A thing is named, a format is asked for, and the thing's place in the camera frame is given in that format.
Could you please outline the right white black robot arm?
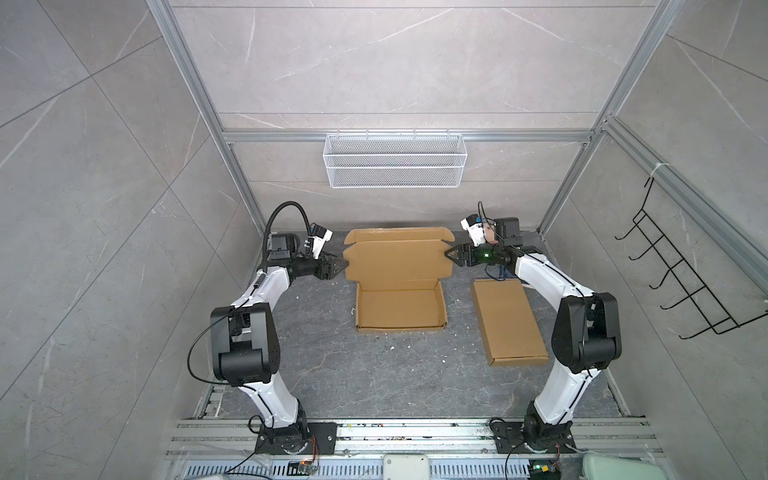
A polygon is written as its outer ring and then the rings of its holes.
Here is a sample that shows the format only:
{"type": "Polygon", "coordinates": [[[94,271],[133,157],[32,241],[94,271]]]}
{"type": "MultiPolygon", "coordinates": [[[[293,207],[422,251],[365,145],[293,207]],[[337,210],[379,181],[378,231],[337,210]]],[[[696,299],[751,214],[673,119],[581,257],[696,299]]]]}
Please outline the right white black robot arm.
{"type": "Polygon", "coordinates": [[[460,267],[498,265],[511,271],[556,309],[551,337],[555,363],[521,427],[522,444],[544,452],[565,444],[574,411],[589,385],[620,357],[619,309],[612,294],[579,284],[538,248],[525,246],[517,221],[470,215],[460,222],[470,241],[450,248],[445,256],[460,267]]]}

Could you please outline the brown cardboard box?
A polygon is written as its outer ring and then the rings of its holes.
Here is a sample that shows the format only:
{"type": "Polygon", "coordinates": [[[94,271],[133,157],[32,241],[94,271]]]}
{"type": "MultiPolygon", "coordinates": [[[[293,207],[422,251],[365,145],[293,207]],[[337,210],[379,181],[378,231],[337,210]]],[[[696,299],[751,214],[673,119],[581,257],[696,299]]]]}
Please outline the brown cardboard box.
{"type": "Polygon", "coordinates": [[[476,279],[472,295],[488,364],[541,366],[549,354],[522,283],[476,279]]]}

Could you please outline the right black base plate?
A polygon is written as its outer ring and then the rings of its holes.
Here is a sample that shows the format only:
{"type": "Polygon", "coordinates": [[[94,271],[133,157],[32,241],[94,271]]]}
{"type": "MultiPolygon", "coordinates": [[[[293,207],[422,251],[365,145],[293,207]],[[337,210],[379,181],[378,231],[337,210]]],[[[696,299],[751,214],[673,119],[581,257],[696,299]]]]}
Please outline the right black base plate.
{"type": "Polygon", "coordinates": [[[571,422],[556,426],[539,424],[531,417],[523,421],[494,417],[488,422],[496,450],[501,454],[555,454],[559,450],[575,449],[571,425],[571,422]]]}

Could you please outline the white electrical box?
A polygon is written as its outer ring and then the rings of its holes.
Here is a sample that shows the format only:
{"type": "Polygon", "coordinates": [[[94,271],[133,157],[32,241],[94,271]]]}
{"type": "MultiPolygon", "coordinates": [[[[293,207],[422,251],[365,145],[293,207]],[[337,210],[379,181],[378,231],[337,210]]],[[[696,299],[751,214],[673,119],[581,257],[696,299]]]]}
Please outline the white electrical box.
{"type": "Polygon", "coordinates": [[[382,459],[383,480],[430,480],[430,461],[423,454],[388,454],[382,459]]]}

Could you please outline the aluminium mounting rail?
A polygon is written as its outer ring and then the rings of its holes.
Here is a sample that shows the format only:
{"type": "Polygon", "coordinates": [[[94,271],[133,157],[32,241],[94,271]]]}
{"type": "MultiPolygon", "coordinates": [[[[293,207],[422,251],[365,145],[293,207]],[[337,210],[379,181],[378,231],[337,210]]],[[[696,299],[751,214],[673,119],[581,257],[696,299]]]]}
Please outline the aluminium mounting rail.
{"type": "MultiPolygon", "coordinates": [[[[644,418],[577,419],[570,436],[548,449],[522,444],[520,420],[488,419],[334,419],[310,424],[320,453],[332,457],[424,453],[442,457],[512,454],[523,458],[573,457],[592,452],[627,458],[665,456],[644,418]]],[[[170,434],[165,459],[241,459],[254,450],[255,427],[246,420],[182,420],[170,434]]]]}

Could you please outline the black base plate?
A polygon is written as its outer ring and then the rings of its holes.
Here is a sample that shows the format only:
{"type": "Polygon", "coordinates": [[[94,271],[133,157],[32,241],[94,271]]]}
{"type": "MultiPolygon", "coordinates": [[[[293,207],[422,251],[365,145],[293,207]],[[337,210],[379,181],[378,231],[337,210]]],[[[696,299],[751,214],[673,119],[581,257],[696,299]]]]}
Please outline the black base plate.
{"type": "Polygon", "coordinates": [[[257,453],[287,455],[332,455],[337,442],[338,424],[309,422],[283,428],[267,428],[258,434],[257,453]]]}
{"type": "Polygon", "coordinates": [[[571,425],[571,422],[556,426],[539,424],[531,417],[523,421],[494,417],[488,422],[496,450],[501,454],[555,454],[559,450],[575,449],[571,425]]]}

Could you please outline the brown cardboard sheet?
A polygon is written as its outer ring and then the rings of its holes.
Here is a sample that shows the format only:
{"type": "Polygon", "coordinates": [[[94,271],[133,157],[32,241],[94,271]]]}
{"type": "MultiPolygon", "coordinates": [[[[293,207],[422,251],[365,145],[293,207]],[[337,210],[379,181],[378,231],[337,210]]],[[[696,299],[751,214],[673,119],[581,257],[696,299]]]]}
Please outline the brown cardboard sheet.
{"type": "Polygon", "coordinates": [[[441,281],[452,275],[445,257],[454,234],[445,227],[350,231],[343,258],[357,283],[359,331],[434,331],[447,324],[441,281]]]}

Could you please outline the pale green container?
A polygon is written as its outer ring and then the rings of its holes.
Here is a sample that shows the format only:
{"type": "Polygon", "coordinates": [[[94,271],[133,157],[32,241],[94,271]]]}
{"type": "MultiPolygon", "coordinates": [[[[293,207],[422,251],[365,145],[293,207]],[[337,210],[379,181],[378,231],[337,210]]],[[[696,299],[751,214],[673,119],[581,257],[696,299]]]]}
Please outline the pale green container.
{"type": "Polygon", "coordinates": [[[596,453],[586,453],[582,459],[581,479],[589,480],[666,480],[657,465],[596,453]]]}

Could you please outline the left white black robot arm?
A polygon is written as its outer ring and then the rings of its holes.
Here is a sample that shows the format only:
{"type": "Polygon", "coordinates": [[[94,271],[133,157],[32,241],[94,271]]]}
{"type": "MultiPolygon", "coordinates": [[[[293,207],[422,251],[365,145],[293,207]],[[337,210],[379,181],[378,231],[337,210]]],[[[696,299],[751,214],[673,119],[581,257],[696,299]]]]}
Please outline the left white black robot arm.
{"type": "Polygon", "coordinates": [[[323,251],[332,236],[316,224],[303,247],[294,234],[274,236],[267,243],[267,264],[246,292],[211,313],[213,374],[249,397],[271,443],[304,443],[310,437],[305,411],[279,373],[281,350],[272,308],[296,278],[329,280],[346,268],[344,260],[323,251]]]}

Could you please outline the plush doll striped shirt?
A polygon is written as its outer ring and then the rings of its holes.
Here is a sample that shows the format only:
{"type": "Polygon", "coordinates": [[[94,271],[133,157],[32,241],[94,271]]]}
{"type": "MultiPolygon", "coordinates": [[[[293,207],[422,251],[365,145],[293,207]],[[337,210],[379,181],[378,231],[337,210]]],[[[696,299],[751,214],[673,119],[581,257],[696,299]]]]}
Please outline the plush doll striped shirt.
{"type": "Polygon", "coordinates": [[[483,228],[485,241],[489,244],[497,244],[498,239],[495,230],[492,226],[485,224],[483,228]]]}

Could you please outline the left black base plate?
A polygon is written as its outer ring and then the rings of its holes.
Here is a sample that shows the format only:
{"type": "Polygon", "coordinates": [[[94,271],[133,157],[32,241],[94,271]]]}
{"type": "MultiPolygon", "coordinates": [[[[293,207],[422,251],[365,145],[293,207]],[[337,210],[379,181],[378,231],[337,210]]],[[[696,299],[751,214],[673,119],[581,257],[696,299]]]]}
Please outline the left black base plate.
{"type": "Polygon", "coordinates": [[[332,455],[337,442],[338,424],[309,422],[283,428],[267,428],[258,434],[257,453],[287,455],[332,455]]]}

